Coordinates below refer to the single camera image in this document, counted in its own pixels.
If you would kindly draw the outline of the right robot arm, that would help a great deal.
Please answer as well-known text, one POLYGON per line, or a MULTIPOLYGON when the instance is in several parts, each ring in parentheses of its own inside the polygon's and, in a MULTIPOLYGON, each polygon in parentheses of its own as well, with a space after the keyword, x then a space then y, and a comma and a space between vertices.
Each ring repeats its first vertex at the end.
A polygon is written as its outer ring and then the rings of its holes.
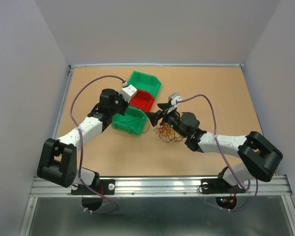
POLYGON ((212 134, 199 128, 200 121, 193 113, 179 114, 165 103, 159 103, 158 107, 157 112, 146 113, 152 126, 168 124, 185 138, 184 143, 191 151, 214 152, 223 158, 231 155, 241 159, 241 163, 234 167, 227 164, 216 179, 203 186, 204 191, 227 192, 252 179, 269 182, 283 159, 282 152, 259 132, 252 131, 246 136, 212 134))

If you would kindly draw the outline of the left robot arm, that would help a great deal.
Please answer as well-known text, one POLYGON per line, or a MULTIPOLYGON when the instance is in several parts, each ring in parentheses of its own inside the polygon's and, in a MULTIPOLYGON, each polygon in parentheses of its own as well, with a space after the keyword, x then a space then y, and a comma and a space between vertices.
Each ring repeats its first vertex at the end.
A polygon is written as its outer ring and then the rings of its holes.
POLYGON ((77 167, 77 154, 92 138, 102 133, 116 114, 124 115, 137 89, 132 85, 115 91, 103 89, 99 102, 77 127, 57 138, 48 138, 42 148, 37 176, 62 187, 82 185, 93 194, 99 190, 96 173, 77 167))

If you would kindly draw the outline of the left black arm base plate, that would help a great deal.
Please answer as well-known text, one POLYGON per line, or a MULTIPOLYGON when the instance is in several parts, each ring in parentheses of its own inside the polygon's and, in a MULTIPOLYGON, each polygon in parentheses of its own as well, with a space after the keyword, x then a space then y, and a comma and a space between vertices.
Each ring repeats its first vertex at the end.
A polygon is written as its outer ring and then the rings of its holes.
MULTIPOLYGON (((112 178, 109 179, 97 179, 94 183, 89 186, 97 193, 100 193, 102 195, 114 195, 115 194, 115 185, 116 181, 112 178)), ((77 189, 71 190, 71 195, 94 195, 93 192, 88 190, 83 185, 78 185, 77 189)))

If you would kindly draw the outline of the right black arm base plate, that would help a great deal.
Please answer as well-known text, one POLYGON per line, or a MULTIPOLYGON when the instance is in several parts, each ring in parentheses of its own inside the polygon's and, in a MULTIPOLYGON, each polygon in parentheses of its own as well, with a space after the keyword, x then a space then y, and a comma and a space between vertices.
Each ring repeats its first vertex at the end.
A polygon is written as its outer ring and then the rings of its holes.
POLYGON ((202 194, 231 194, 231 193, 245 193, 246 191, 238 185, 230 186, 224 180, 217 178, 204 178, 198 186, 198 192, 202 194))

